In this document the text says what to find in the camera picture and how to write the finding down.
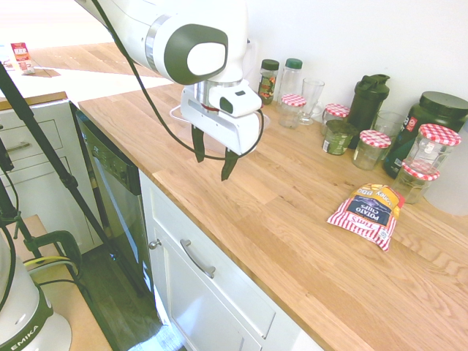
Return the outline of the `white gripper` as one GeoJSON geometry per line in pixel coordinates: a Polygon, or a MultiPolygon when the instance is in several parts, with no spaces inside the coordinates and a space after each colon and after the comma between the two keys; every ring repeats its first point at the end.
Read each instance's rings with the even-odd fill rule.
{"type": "Polygon", "coordinates": [[[181,95],[181,114],[192,124],[192,142],[196,160],[205,159],[204,133],[227,147],[221,180],[230,177],[238,155],[250,152],[260,135],[260,121],[255,111],[260,109],[260,98],[245,84],[229,87],[223,94],[220,87],[213,87],[212,110],[195,97],[195,88],[185,86],[181,95]]]}

